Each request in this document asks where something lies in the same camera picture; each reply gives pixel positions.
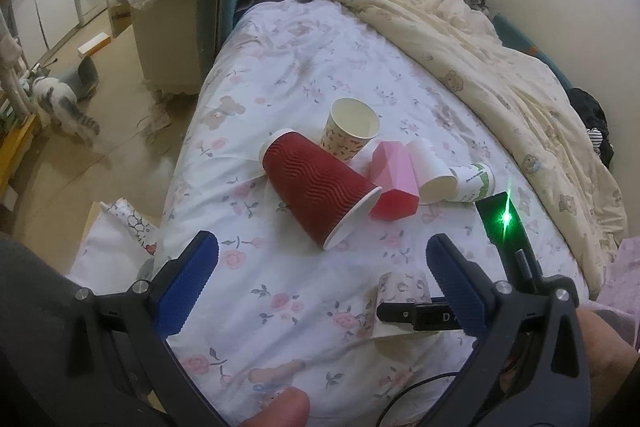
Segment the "person's left hand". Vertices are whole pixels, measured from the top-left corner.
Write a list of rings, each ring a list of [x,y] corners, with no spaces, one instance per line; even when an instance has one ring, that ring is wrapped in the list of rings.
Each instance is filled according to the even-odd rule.
[[[265,410],[243,421],[241,427],[305,427],[310,413],[308,395],[289,387]]]

